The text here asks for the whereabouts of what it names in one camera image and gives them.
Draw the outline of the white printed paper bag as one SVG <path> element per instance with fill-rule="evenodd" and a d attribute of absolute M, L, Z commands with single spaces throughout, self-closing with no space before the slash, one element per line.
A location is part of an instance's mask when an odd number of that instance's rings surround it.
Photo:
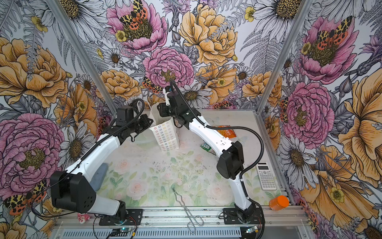
<path fill-rule="evenodd" d="M 180 147 L 179 128 L 174 125 L 171 116 L 160 116 L 159 105 L 160 103 L 156 103 L 151 107 L 149 118 L 153 120 L 153 123 L 149 129 L 153 132 L 162 151 L 177 150 Z"/>

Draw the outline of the small green snack packet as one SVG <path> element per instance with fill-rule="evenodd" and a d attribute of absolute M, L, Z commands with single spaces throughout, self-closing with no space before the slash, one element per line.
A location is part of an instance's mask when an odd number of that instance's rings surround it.
<path fill-rule="evenodd" d="M 200 147 L 205 150 L 208 153 L 211 153 L 213 155 L 216 155 L 215 151 L 212 149 L 210 145 L 208 145 L 206 142 L 200 145 Z"/>

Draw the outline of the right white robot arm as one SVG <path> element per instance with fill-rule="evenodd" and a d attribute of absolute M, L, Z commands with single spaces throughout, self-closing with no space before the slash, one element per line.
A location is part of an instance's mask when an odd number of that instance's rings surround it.
<path fill-rule="evenodd" d="M 216 168 L 223 178 L 229 181 L 234 195 L 237 217 L 242 223 L 248 223 L 255 213 L 256 205 L 248 196 L 245 184 L 240 176 L 244 171 L 244 153 L 240 142 L 233 142 L 221 135 L 209 125 L 201 113 L 191 108 L 178 92 L 166 92 L 165 103 L 157 108 L 161 117 L 172 117 L 204 140 L 218 157 Z"/>

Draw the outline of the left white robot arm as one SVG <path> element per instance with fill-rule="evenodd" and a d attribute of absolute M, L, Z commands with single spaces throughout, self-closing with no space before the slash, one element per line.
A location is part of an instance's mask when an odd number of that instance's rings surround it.
<path fill-rule="evenodd" d="M 130 119 L 114 120 L 97 142 L 75 163 L 50 177 L 54 207 L 75 213 L 109 216 L 118 222 L 127 219 L 125 203 L 99 196 L 90 182 L 108 156 L 132 135 L 139 135 L 153 123 L 146 114 Z"/>

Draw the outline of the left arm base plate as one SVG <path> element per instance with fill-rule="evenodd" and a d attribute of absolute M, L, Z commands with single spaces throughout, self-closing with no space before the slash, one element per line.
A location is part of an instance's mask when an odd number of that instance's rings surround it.
<path fill-rule="evenodd" d="M 102 215 L 100 226 L 139 226 L 142 220 L 143 209 L 126 209 L 122 214 L 109 216 Z"/>

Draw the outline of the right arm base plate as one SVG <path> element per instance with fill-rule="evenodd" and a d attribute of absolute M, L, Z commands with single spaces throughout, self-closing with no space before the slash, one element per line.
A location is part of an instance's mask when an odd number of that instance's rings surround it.
<path fill-rule="evenodd" d="M 223 208 L 222 218 L 226 225 L 260 225 L 265 223 L 264 214 L 258 207 L 247 210 Z"/>

